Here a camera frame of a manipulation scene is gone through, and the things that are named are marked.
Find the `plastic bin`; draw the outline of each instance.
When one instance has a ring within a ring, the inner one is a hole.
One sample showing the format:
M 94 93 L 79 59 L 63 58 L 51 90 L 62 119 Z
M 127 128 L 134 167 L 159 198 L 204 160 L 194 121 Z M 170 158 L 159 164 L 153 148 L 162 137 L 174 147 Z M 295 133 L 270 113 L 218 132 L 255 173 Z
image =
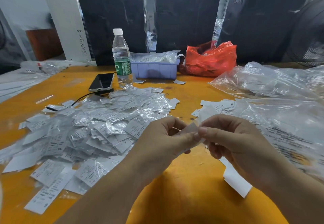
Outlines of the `plastic bin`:
M 175 80 L 179 63 L 178 58 L 176 63 L 131 62 L 131 66 L 136 78 Z

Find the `red plastic bag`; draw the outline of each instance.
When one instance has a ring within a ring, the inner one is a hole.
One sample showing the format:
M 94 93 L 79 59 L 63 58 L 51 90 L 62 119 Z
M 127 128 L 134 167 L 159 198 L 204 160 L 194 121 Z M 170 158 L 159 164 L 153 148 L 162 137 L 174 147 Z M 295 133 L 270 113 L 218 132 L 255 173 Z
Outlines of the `red plastic bag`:
M 180 65 L 182 74 L 217 77 L 236 66 L 236 45 L 224 42 L 218 47 L 216 41 L 198 47 L 187 47 L 185 65 Z

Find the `water bottle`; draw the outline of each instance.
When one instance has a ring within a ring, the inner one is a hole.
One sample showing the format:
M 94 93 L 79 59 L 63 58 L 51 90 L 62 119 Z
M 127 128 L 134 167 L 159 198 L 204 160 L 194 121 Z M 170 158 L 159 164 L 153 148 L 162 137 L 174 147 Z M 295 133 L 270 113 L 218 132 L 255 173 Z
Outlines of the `water bottle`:
M 125 39 L 123 29 L 113 29 L 114 41 L 112 43 L 112 56 L 115 61 L 118 83 L 121 88 L 133 85 L 131 55 Z

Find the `yellow table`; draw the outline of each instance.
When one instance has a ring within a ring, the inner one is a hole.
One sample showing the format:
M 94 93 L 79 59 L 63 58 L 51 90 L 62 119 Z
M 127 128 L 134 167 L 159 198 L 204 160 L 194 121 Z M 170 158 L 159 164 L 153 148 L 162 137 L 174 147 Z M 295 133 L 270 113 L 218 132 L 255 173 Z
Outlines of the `yellow table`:
M 20 122 L 39 113 L 48 104 L 59 105 L 87 94 L 97 74 L 112 71 L 111 67 L 70 67 L 0 104 L 0 148 L 12 144 L 26 134 L 26 129 L 18 130 Z M 164 88 L 165 97 L 176 97 L 180 100 L 170 114 L 187 123 L 194 119 L 191 113 L 201 108 L 202 99 L 233 99 L 207 84 L 212 78 L 181 74 L 177 78 L 187 83 L 179 85 L 172 81 L 167 81 L 166 84 L 145 82 L 135 86 Z M 118 88 L 117 79 L 113 87 Z M 34 188 L 35 181 L 29 177 L 35 168 L 36 166 L 19 173 L 1 175 L 4 199 L 0 223 L 53 223 L 80 197 L 63 191 L 42 215 L 24 210 L 24 206 L 39 190 Z M 252 188 L 243 199 L 224 181 L 224 170 L 225 166 L 212 158 L 202 145 L 192 149 L 189 155 L 179 156 L 160 177 L 142 191 L 133 205 L 127 224 L 287 224 L 274 203 L 259 190 Z

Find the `phone screen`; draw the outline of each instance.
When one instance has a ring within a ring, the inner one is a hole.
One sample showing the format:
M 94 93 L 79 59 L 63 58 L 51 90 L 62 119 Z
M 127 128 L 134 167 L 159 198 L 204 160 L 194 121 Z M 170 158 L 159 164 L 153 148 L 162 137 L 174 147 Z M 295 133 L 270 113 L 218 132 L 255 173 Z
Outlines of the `phone screen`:
M 93 80 L 89 89 L 107 88 L 111 86 L 114 73 L 98 74 Z

